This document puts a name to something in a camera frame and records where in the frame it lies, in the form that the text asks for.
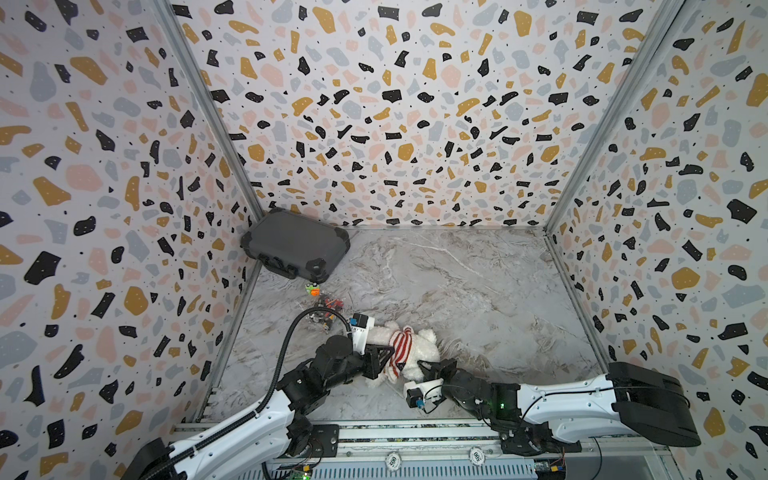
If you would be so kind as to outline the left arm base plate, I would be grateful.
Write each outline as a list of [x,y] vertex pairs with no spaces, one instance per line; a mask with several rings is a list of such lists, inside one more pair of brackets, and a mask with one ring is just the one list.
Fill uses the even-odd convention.
[[337,456],[340,425],[294,422],[287,428],[287,449],[279,458],[334,458]]

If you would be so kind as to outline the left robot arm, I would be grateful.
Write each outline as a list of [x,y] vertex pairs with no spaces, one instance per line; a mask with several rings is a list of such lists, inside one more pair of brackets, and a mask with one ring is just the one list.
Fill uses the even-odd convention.
[[187,439],[167,444],[155,439],[127,467],[125,479],[225,479],[276,458],[313,449],[315,427],[307,415],[332,388],[362,375],[374,379],[389,362],[392,346],[365,346],[331,337],[315,356],[288,371],[272,393],[226,421]]

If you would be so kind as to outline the white teddy bear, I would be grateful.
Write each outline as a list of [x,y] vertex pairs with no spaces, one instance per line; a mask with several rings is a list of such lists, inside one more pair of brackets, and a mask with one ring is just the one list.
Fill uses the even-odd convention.
[[432,329],[415,331],[410,326],[400,327],[394,321],[373,327],[368,333],[367,344],[391,346],[395,353],[376,379],[366,381],[367,386],[376,388],[385,380],[392,384],[399,380],[422,382],[424,373],[419,367],[419,361],[439,362],[437,343],[437,336]]

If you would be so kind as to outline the red white striped sweater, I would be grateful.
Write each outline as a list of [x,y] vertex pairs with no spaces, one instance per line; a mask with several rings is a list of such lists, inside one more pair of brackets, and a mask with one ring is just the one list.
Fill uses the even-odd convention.
[[385,372],[391,383],[396,383],[405,369],[413,346],[414,331],[410,326],[395,331],[389,339],[389,345],[394,348]]

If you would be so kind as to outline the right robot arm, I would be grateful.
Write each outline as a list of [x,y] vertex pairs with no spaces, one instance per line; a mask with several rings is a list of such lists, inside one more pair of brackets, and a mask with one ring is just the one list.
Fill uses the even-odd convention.
[[419,361],[424,380],[404,386],[411,408],[430,412],[451,400],[499,436],[505,454],[570,453],[588,438],[638,435],[669,447],[701,444],[681,383],[626,362],[605,374],[553,385],[495,383],[456,360]]

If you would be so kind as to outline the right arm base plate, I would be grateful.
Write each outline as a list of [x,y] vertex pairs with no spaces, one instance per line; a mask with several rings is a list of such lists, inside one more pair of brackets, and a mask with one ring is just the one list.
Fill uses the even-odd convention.
[[580,453],[579,441],[574,443],[557,440],[549,423],[529,425],[526,423],[502,426],[498,431],[501,450],[504,454],[534,457],[542,454]]

